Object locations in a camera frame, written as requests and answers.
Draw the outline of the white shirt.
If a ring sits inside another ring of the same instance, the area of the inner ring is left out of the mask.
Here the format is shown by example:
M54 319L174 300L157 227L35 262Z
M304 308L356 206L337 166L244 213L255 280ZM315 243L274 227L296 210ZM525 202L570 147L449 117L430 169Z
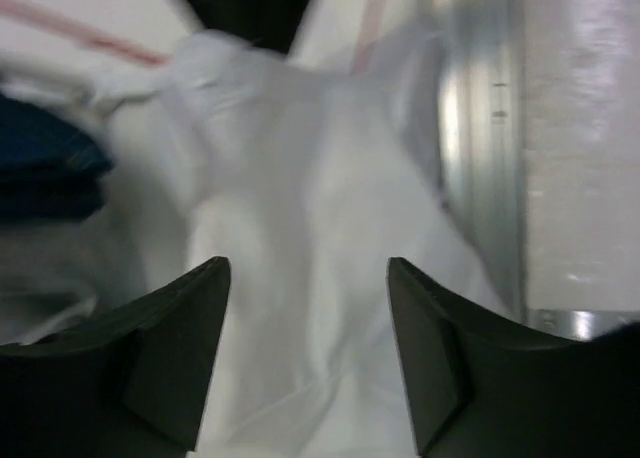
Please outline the white shirt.
M391 36L370 75L204 32L82 102L10 98L111 157L82 221L1 223L1 349L115 310L206 261L231 284L196 449L184 457L410 457L392 256L504 306L442 207L438 37Z

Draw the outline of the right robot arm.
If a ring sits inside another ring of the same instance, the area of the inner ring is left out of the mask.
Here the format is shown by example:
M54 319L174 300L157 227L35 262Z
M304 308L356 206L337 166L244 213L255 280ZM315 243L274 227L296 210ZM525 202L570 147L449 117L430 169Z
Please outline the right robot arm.
M207 29L286 55L310 0L185 0Z

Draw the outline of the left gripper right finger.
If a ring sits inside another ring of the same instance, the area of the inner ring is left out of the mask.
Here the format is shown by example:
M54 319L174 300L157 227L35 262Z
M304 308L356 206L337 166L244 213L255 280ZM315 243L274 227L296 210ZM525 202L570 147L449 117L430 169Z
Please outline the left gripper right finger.
M635 457L639 327L589 341L531 329L403 258L388 264L394 331L421 457Z

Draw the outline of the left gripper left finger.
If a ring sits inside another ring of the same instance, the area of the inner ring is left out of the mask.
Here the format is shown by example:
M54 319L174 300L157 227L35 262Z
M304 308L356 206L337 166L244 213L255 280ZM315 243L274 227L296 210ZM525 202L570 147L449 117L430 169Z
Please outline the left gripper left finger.
M1 349L5 457L184 457L197 446L231 284L212 258L32 345Z

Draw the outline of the pink wire hanger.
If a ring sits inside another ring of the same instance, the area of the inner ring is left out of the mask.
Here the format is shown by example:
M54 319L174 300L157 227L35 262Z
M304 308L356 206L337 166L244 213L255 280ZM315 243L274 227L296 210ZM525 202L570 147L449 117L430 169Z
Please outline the pink wire hanger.
M366 0L354 49L351 73L364 71L372 57L387 0ZM119 59L144 66L160 66L167 61L161 54L139 44L110 35L77 20L24 0L1 0L1 15L28 26L60 35L88 48L111 53Z

